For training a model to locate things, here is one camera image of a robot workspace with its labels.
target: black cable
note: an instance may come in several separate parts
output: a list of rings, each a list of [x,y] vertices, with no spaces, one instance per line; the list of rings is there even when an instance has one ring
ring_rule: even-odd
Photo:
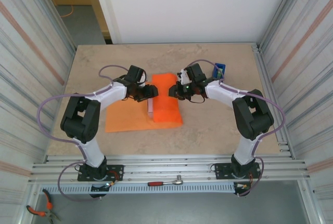
[[[80,166],[79,164],[76,164],[75,166],[74,166],[74,169],[77,171],[77,172],[80,172],[77,168],[76,168],[76,166]]]
[[[204,103],[205,102],[205,98],[204,97],[202,97],[203,98],[203,102],[194,102],[194,101],[191,101],[191,100],[189,100],[191,103]]]
[[[212,167],[213,167],[213,166],[215,166],[215,164],[212,164],[212,165],[210,166],[210,171],[215,172],[215,170],[212,170]]]

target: pliers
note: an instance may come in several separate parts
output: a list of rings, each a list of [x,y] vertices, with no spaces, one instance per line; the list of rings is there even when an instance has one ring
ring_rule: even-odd
[[[43,189],[43,193],[45,194],[45,196],[46,196],[46,200],[47,200],[47,202],[46,202],[46,208],[47,208],[47,210],[46,210],[45,212],[43,212],[43,211],[36,211],[36,210],[34,210],[34,209],[33,209],[31,206],[29,206],[29,205],[27,205],[27,210],[28,210],[30,213],[32,213],[33,215],[39,215],[39,216],[42,216],[42,217],[47,217],[47,218],[48,218],[48,221],[49,221],[51,224],[53,224],[53,220],[52,220],[53,217],[60,221],[60,219],[58,218],[58,216],[56,216],[55,213],[53,213],[53,212],[51,211],[51,209],[53,208],[53,204],[52,204],[52,202],[51,202],[51,196],[50,196],[50,194],[47,192],[46,189]]]

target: orange cable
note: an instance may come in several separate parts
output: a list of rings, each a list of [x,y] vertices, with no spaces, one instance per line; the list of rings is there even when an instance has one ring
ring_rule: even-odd
[[[71,5],[71,7],[72,7],[72,11],[69,13],[69,14],[67,14],[67,15],[60,15],[60,17],[67,17],[67,16],[70,16],[73,12],[74,12],[74,7],[73,7],[73,5]]]
[[[253,182],[253,174],[250,172],[249,173],[249,177],[250,177],[250,184],[252,185],[252,182]]]
[[[117,173],[117,172],[109,170],[108,173],[113,173],[115,179],[116,179],[116,180],[119,180],[119,176],[118,176],[118,173]]]

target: black mounting plate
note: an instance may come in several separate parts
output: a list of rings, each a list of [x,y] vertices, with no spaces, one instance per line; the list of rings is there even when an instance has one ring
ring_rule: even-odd
[[[99,181],[109,181],[109,182],[115,182],[116,178],[114,176],[114,173],[110,173],[109,171],[114,171],[119,176],[119,181],[123,180],[124,175],[124,165],[107,165],[107,174],[105,178],[102,180],[95,180],[93,177],[87,176],[87,174],[83,171],[84,166],[80,165],[79,174],[78,174],[78,181],[95,181],[96,183]]]
[[[247,173],[243,177],[236,177],[233,173],[231,168],[231,163],[215,163],[214,164],[214,171],[217,180],[223,179],[250,179],[249,175],[252,173],[253,178],[257,179],[260,175],[260,166],[259,163],[254,163],[253,166],[250,168],[249,173]]]

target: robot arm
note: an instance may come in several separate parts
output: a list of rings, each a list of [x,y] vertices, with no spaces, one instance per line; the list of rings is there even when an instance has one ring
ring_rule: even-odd
[[[102,180],[107,172],[107,160],[96,140],[100,112],[114,102],[128,97],[137,102],[156,97],[157,88],[154,85],[145,85],[145,76],[143,69],[132,65],[126,75],[113,80],[111,88],[106,86],[94,92],[93,96],[69,99],[60,128],[84,151],[84,170],[88,177]]]
[[[180,81],[169,89],[169,96],[191,100],[193,95],[215,99],[234,109],[237,128],[241,134],[238,148],[232,156],[232,170],[237,178],[243,177],[254,165],[253,149],[259,137],[274,124],[267,103],[261,99],[240,94],[247,91],[219,85],[215,78],[206,78],[199,64],[193,64],[178,74]],[[250,94],[262,96],[259,90]]]

